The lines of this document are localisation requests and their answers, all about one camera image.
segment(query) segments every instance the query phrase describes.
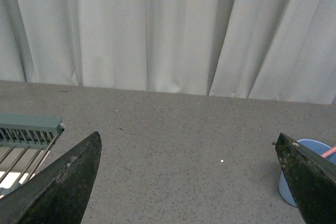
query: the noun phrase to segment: pink straw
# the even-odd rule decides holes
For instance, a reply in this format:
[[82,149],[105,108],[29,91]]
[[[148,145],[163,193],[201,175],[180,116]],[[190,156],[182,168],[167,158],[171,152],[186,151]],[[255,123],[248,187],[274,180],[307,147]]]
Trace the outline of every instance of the pink straw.
[[322,157],[328,157],[330,156],[331,154],[333,154],[334,152],[336,152],[336,146],[331,148],[330,150],[326,151],[325,153],[323,153],[321,156]]

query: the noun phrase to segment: metal rod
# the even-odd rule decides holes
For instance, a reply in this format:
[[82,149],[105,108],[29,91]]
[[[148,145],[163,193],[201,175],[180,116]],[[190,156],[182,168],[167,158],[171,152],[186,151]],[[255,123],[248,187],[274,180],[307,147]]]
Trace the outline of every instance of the metal rod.
[[23,175],[25,175],[26,171],[29,169],[29,167],[32,165],[32,163],[35,161],[35,159],[37,158],[38,154],[42,151],[42,147],[40,149],[38,149],[35,154],[33,155],[33,157],[29,160],[28,164],[25,166],[25,168],[23,169],[23,171],[20,173],[20,175],[17,177],[17,179],[15,180],[14,183],[19,182],[20,179],[23,177]]
[[40,166],[40,164],[42,163],[42,161],[44,160],[44,158],[47,156],[50,148],[53,146],[53,144],[55,143],[57,139],[57,136],[55,136],[53,138],[53,140],[51,140],[50,144],[48,145],[48,147],[45,149],[45,151],[43,152],[43,154],[41,155],[40,159],[36,162],[36,164],[33,166],[33,169],[31,169],[31,172],[28,174],[28,176],[26,177],[25,181],[23,181],[23,184],[26,183],[28,180],[30,180],[30,178],[32,177],[32,175],[34,174],[34,172],[36,171],[36,169]]
[[7,133],[9,139],[12,140],[15,143],[15,141],[13,140],[13,138],[11,136],[11,133],[9,132],[9,129],[5,129],[5,132]]
[[28,140],[27,140],[27,138],[26,138],[26,136],[25,136],[24,131],[23,131],[23,130],[20,130],[20,132],[21,132],[21,135],[22,135],[23,139],[24,139],[24,140],[26,141],[26,143],[28,144]]
[[21,139],[20,139],[20,137],[16,134],[16,130],[13,130],[13,133],[14,133],[16,139],[19,141],[19,143],[21,143]]
[[0,164],[5,160],[5,158],[14,150],[15,145],[8,149],[8,151],[0,158]]
[[27,130],[27,132],[28,132],[27,135],[30,136],[30,138],[32,139],[32,142],[33,142],[34,144],[36,144],[35,139],[34,139],[32,133],[31,133],[29,130]]
[[26,153],[26,151],[29,149],[29,146],[27,146],[26,148],[24,148],[21,153],[17,156],[17,158],[14,160],[14,162],[12,162],[12,164],[9,166],[9,168],[5,171],[5,173],[1,176],[0,178],[0,183],[6,178],[6,176],[8,175],[8,173],[11,172],[11,170],[13,169],[13,167],[17,164],[17,162],[19,162],[19,160],[22,158],[22,156]]
[[6,137],[6,134],[3,132],[2,128],[0,128],[0,133],[2,137],[8,142],[8,138]]
[[40,131],[39,133],[40,133],[41,136],[42,136],[42,140],[44,140],[44,142],[45,142],[46,144],[48,144],[48,142],[47,142],[47,140],[46,140],[46,136],[44,135],[44,132],[43,132],[43,131]]
[[33,135],[36,136],[37,141],[40,143],[40,145],[42,145],[40,136],[38,135],[38,132],[37,131],[33,131]]
[[49,144],[49,142],[51,141],[51,139],[53,139],[50,135],[49,132],[47,132],[47,144]]

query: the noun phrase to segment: blue cup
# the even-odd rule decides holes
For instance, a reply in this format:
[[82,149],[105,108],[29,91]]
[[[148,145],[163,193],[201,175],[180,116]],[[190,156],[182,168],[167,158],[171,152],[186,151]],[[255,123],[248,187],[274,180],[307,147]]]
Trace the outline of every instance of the blue cup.
[[[321,155],[324,152],[328,151],[331,149],[330,146],[323,144],[319,141],[312,140],[312,139],[301,139],[298,142],[300,144],[304,145],[305,147],[311,149],[313,152]],[[331,154],[330,156],[327,157],[327,160],[331,161],[332,163],[336,164],[336,155],[335,153]],[[285,176],[283,175],[283,172],[281,172],[280,175],[280,181],[279,181],[279,192],[283,199],[290,203],[292,206],[297,207],[297,205],[294,202],[294,199],[292,197],[292,194],[289,191],[287,182],[285,180]]]

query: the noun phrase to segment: curtain fold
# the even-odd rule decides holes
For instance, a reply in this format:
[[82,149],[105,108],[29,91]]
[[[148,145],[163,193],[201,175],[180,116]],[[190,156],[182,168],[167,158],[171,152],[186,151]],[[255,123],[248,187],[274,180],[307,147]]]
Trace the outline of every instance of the curtain fold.
[[330,104],[336,0],[0,0],[0,79]]

